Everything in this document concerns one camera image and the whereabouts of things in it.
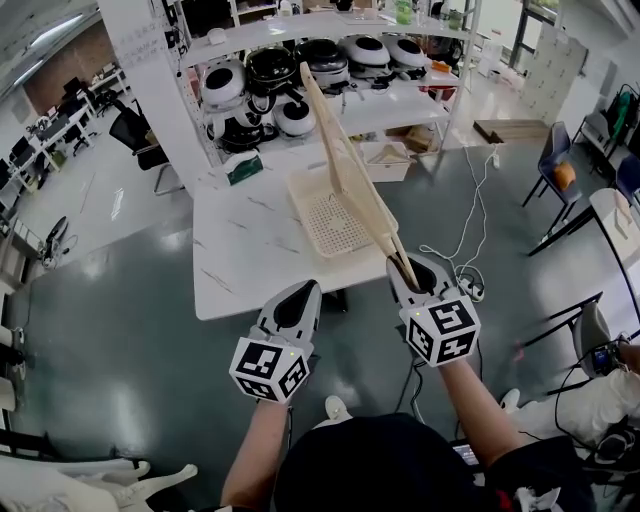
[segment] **wooden pallet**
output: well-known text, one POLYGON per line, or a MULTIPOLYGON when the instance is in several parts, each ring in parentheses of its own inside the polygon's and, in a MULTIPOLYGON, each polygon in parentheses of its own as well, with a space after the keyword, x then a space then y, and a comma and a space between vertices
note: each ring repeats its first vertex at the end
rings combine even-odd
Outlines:
POLYGON ((474 121, 473 127, 490 144, 527 139, 546 139, 549 127, 540 120, 491 119, 474 121))

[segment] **blue chair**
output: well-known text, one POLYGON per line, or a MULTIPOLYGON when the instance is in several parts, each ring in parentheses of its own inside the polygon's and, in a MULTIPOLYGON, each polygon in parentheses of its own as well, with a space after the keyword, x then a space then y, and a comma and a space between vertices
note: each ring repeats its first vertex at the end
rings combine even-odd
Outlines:
POLYGON ((633 203, 633 193, 640 189, 640 160, 636 155, 626 157, 616 173, 616 186, 633 203))
POLYGON ((547 142, 544 145, 544 150, 542 151, 542 155, 540 155, 540 160, 538 161, 538 171, 540 171, 540 179, 536 182, 529 195, 522 203, 522 207, 527 206, 529 199, 535 193, 536 189, 540 186, 540 184, 544 181, 544 188, 538 194, 538 197, 542 197, 542 194, 548 188, 551 188, 556 195, 561 199, 563 206, 562 210, 556 217, 556 220, 553 221, 549 231, 547 231, 547 235, 551 233, 554 226, 560 221, 560 219, 566 219, 571 210, 573 209, 576 201, 582 197, 582 192, 578 188, 577 182, 571 183, 567 190, 560 190, 555 183, 553 171, 556 166, 565 159, 566 154, 571 149, 571 141, 569 140, 569 135, 567 134, 567 130, 564 127, 563 122, 554 123, 549 130, 549 135, 547 136, 547 142))

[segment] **gray floor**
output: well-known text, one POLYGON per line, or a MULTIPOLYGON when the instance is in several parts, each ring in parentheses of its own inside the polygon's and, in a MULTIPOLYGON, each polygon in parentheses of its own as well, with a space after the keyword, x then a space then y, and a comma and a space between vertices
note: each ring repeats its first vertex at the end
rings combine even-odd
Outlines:
MULTIPOLYGON (((484 378, 495 396, 518 386, 525 398, 538 397, 559 385, 562 369, 575 362, 567 333, 522 351, 522 341, 542 329, 545 315, 585 298, 602 280, 615 284, 603 302, 625 293, 613 255, 591 225, 535 258, 526 257, 560 209, 550 191, 520 207, 538 178, 540 150, 527 144, 501 147, 501 168, 489 167, 483 187, 488 240, 476 264, 486 280, 486 299, 477 310, 484 378), (573 279, 558 263, 570 262, 581 243, 596 255, 588 282, 573 279)), ((469 149, 478 179, 490 152, 469 149)), ((597 175, 583 172, 580 155, 576 158, 585 191, 602 186, 597 175)), ((399 221, 407 250, 421 243, 443 252, 455 248, 473 199, 462 150, 445 152, 441 161, 424 159, 405 182, 378 189, 399 221)), ((460 262, 475 251, 481 225, 478 208, 460 262)), ((254 407, 227 369, 237 338, 256 314, 196 319, 191 238, 190 217, 157 225, 38 278, 11 298, 8 324, 28 321, 31 355, 12 424, 22 432, 48 431, 69 457, 105 457, 115 446, 161 472, 197 464, 200 474, 180 490, 191 506, 202 507, 216 504, 254 407)), ((323 306, 314 340, 322 359, 294 400, 294 438, 324 418, 329 394, 340 395, 357 415, 388 413, 398 399, 410 355, 395 331, 400 322, 389 285, 379 280, 357 286, 348 298, 346 314, 323 306)), ((475 354, 472 364, 478 363, 475 354)), ((455 417, 438 372, 422 371, 422 414, 452 439, 455 417)))

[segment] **white cube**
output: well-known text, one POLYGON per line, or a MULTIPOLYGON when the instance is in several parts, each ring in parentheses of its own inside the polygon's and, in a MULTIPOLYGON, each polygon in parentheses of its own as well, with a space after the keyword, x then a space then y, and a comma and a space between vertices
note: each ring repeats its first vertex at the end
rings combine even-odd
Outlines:
POLYGON ((245 395, 284 404, 307 378, 309 367, 300 348, 240 338, 229 375, 245 395))
POLYGON ((407 316, 407 342, 429 366, 450 363, 473 353, 480 320, 466 295, 410 309, 407 316))

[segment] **fluorescent light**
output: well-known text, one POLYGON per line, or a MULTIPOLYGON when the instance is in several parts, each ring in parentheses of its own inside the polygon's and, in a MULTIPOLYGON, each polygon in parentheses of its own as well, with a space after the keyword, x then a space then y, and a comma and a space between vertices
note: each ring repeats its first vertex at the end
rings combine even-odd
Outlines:
POLYGON ((40 44, 42 41, 45 41, 45 40, 55 36, 56 34, 59 34, 60 32, 70 28, 72 25, 75 25, 80 20, 80 18, 82 18, 83 16, 84 16, 84 14, 78 14, 77 16, 71 18, 70 20, 63 21, 59 25, 56 25, 55 27, 50 28, 49 30, 47 30, 43 34, 40 34, 38 37, 36 37, 35 41, 33 43, 31 43, 31 46, 35 46, 37 44, 40 44))
POLYGON ((13 82, 13 85, 16 86, 18 85, 20 82, 22 82, 25 78, 27 78, 31 73, 33 73, 37 68, 40 67, 40 65, 43 63, 44 61, 42 59, 40 59, 38 62, 36 62, 33 66, 31 66, 29 69, 27 69, 27 71, 25 71, 25 73, 18 78, 15 82, 13 82))

